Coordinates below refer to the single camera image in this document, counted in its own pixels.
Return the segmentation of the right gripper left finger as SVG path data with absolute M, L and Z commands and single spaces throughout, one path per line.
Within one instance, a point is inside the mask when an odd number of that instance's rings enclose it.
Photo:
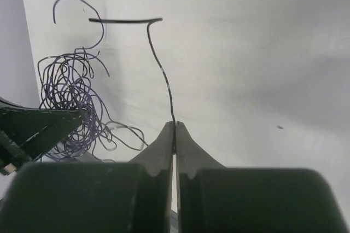
M 25 165 L 1 204 L 1 232 L 169 232 L 174 124 L 128 162 Z

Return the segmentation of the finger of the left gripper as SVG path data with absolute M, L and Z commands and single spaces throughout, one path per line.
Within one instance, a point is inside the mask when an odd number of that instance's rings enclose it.
M 1 99 L 1 174 L 36 161 L 83 123 L 79 110 L 37 109 Z

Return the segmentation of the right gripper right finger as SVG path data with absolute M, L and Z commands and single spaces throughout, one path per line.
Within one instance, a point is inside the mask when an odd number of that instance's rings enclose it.
M 180 232 L 347 232 L 328 182 L 307 168 L 225 167 L 176 124 Z

